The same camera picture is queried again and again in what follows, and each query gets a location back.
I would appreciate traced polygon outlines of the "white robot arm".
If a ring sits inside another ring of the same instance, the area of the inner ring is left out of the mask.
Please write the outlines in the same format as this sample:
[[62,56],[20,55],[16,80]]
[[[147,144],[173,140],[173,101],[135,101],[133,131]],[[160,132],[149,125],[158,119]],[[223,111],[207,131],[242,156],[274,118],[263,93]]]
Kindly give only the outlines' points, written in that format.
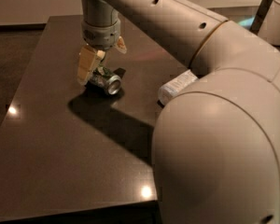
[[280,51],[187,0],[82,0],[85,40],[121,18],[196,80],[160,113],[152,168],[163,224],[280,224]]

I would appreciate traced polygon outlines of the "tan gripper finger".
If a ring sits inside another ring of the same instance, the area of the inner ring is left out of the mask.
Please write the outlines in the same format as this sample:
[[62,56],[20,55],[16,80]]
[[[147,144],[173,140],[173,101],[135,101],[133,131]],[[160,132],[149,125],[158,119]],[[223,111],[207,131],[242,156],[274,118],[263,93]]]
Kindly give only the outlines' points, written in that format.
[[87,84],[93,71],[102,62],[104,57],[105,52],[102,50],[94,49],[89,45],[81,48],[77,68],[77,81],[81,85]]
[[121,52],[121,53],[123,53],[123,54],[126,54],[126,53],[127,53],[127,47],[126,47],[126,45],[125,45],[125,42],[124,42],[124,39],[123,39],[122,36],[119,37],[119,39],[118,39],[118,41],[117,41],[117,43],[116,43],[115,48],[116,48],[119,52]]

